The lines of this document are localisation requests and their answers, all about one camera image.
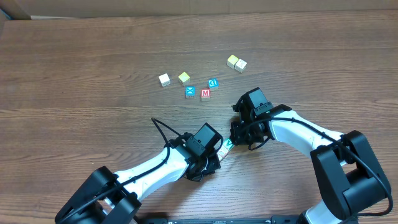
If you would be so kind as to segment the red letter Y block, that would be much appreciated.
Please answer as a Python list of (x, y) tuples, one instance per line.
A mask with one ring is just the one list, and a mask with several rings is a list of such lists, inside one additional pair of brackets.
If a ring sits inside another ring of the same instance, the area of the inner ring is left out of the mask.
[(217, 151), (218, 160), (221, 162), (229, 154), (229, 149), (221, 146)]

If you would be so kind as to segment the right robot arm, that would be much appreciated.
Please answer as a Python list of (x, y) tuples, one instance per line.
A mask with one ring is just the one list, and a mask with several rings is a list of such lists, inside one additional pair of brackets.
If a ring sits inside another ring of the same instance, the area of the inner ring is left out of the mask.
[(253, 151), (269, 140), (283, 142), (311, 159), (321, 201), (296, 216), (296, 223), (358, 223), (359, 217), (392, 212), (389, 180), (368, 139), (357, 131), (330, 131), (287, 105), (273, 106), (260, 88), (232, 106), (230, 140)]

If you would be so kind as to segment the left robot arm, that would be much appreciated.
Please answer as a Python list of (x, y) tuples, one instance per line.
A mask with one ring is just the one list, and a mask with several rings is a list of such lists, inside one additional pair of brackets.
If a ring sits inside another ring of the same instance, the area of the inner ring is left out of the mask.
[(217, 144), (223, 137), (208, 123), (196, 134), (165, 140), (157, 156), (127, 170), (93, 171), (55, 217), (56, 223), (129, 223), (142, 201), (182, 177), (201, 181), (220, 168)]

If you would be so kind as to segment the green letter V block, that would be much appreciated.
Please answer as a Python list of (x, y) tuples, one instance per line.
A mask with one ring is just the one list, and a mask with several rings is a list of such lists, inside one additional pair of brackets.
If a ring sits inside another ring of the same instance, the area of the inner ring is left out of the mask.
[(233, 147), (234, 147), (234, 144), (230, 139), (225, 139), (223, 141), (222, 149), (230, 151), (230, 150), (232, 150)]

